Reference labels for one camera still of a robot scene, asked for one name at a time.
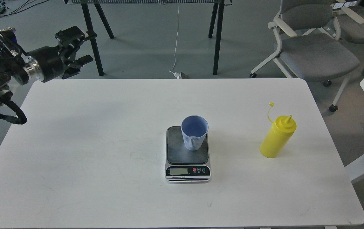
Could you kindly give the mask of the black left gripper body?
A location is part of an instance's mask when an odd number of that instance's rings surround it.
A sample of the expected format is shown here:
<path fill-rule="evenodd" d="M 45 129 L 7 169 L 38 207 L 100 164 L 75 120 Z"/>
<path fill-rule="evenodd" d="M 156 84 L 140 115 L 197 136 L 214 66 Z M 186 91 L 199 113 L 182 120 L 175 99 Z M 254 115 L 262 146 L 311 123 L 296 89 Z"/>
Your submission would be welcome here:
<path fill-rule="evenodd" d="M 44 46 L 25 54 L 24 70 L 29 79 L 48 82 L 56 77 L 67 79 L 74 75 L 74 70 L 69 68 L 70 60 L 74 58 L 74 47 L 59 48 L 59 46 Z"/>

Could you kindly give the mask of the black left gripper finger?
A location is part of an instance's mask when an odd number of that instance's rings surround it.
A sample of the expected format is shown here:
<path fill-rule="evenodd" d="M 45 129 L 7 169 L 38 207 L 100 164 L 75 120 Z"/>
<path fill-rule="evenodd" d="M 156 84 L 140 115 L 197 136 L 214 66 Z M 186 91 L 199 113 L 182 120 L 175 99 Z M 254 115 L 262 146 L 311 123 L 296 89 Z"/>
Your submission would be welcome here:
<path fill-rule="evenodd" d="M 83 56 L 79 59 L 66 59 L 63 61 L 64 74 L 62 79 L 68 79 L 80 73 L 80 69 L 85 65 L 93 61 L 90 55 Z"/>
<path fill-rule="evenodd" d="M 77 26 L 73 26 L 66 30 L 60 30 L 54 37 L 58 40 L 59 51 L 78 51 L 85 41 L 96 38 L 97 35 L 93 30 L 83 32 Z"/>

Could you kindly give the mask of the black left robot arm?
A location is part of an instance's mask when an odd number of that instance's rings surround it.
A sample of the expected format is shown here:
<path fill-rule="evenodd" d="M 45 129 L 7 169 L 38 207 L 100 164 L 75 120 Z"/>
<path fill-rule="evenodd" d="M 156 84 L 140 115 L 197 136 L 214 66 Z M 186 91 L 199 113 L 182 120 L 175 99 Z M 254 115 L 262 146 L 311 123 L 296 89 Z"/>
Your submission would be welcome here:
<path fill-rule="evenodd" d="M 93 30 L 83 32 L 73 26 L 55 34 L 57 46 L 25 52 L 17 42 L 14 28 L 0 30 L 0 119 L 19 125 L 27 122 L 24 112 L 11 100 L 13 93 L 8 83 L 12 78 L 25 85 L 30 79 L 48 82 L 75 76 L 93 60 L 90 55 L 76 59 L 76 52 L 96 36 Z"/>

